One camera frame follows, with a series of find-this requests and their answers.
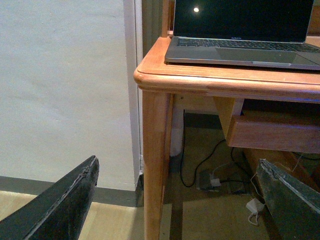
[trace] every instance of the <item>white plug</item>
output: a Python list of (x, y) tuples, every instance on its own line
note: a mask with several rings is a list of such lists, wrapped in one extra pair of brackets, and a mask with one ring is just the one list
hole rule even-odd
[(212, 187), (220, 187), (221, 182), (219, 178), (215, 178), (214, 174), (210, 174), (210, 183)]
[(265, 205), (262, 204), (258, 199), (254, 198), (246, 204), (246, 208), (249, 209), (253, 214), (258, 214), (265, 208)]
[[(259, 213), (265, 208), (265, 205), (262, 204), (258, 199), (254, 198), (246, 204), (246, 208), (251, 211), (251, 214), (248, 217), (249, 223), (258, 226), (258, 219), (260, 216)], [(255, 216), (255, 223), (251, 221), (253, 216)]]

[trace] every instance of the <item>laptop screen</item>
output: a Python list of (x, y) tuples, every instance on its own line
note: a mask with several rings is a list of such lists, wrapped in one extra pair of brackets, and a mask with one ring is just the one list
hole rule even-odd
[(179, 37), (304, 42), (314, 0), (176, 0)]

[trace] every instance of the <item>white wall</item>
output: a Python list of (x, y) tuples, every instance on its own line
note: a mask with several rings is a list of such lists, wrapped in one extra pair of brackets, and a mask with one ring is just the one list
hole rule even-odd
[(0, 3), (0, 176), (55, 182), (96, 155), (98, 187), (135, 190), (124, 15), (122, 0)]

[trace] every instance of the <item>laptop keyboard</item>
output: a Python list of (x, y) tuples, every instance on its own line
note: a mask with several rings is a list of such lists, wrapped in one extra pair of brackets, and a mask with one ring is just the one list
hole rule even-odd
[(238, 40), (217, 40), (204, 38), (179, 38), (178, 46), (196, 47), (218, 47), (218, 48), (240, 48), (257, 50), (278, 50), (320, 53), (319, 49), (298, 43), (264, 42), (264, 41), (238, 41)]

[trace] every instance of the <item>laptop trackpad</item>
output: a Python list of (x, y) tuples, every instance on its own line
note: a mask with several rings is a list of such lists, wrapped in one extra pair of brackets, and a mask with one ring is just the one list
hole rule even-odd
[(252, 50), (252, 49), (230, 49), (217, 48), (221, 59), (229, 61), (252, 62), (255, 65), (259, 63), (272, 63), (280, 65), (317, 65), (312, 61), (299, 56), (290, 51), (273, 51), (273, 50)]

